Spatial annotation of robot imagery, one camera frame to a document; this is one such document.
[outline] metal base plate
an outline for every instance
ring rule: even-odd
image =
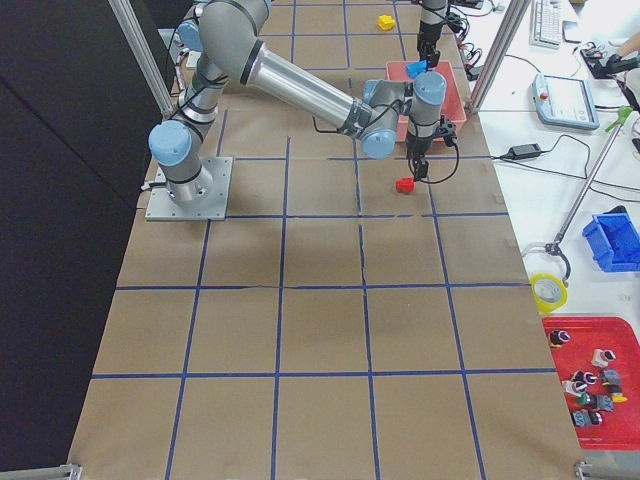
[[[164,187],[151,190],[145,218],[149,221],[224,220],[227,215],[232,157],[205,157],[202,167],[213,177],[211,191],[202,199],[183,205],[173,201]],[[164,182],[159,168],[154,182]]]

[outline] blue joint cap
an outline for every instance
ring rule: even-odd
[[[420,62],[409,63],[404,69],[410,78],[416,78],[429,69],[429,64],[426,60],[422,60]]]
[[[386,158],[393,153],[396,132],[383,128],[370,132],[362,139],[362,150],[370,158]]]
[[[425,103],[442,105],[447,93],[447,80],[433,70],[423,72],[416,78],[413,91]]]
[[[367,105],[371,101],[371,97],[373,96],[373,92],[376,91],[376,87],[380,83],[380,80],[367,80],[364,83],[364,89],[362,90],[362,100]]]
[[[189,129],[176,120],[156,125],[149,134],[149,148],[158,163],[173,167],[182,162],[191,150]]]
[[[202,42],[200,41],[198,26],[191,20],[180,24],[178,27],[178,35],[180,35],[180,40],[182,40],[182,43],[184,43],[189,50],[193,50],[194,52],[202,52],[204,50]]]

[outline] white keyboard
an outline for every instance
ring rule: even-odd
[[[532,0],[529,43],[547,48],[560,48],[562,42],[562,9],[560,0]]]

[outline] blue plastic bin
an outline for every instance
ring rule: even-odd
[[[584,227],[593,259],[605,272],[633,272],[640,270],[640,238],[626,213],[594,215]]]

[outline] red tray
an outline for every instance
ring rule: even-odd
[[[631,326],[618,317],[547,317],[544,330],[566,330],[571,340],[561,348],[552,348],[560,381],[569,380],[573,372],[583,370],[600,376],[591,364],[596,348],[613,350],[616,359],[607,368],[620,374],[622,391],[629,399],[616,403],[612,412],[602,412],[603,422],[593,427],[576,428],[580,445],[592,450],[640,449],[640,346]],[[589,386],[590,394],[606,395],[600,383]],[[577,398],[565,394],[569,411],[580,410]]]

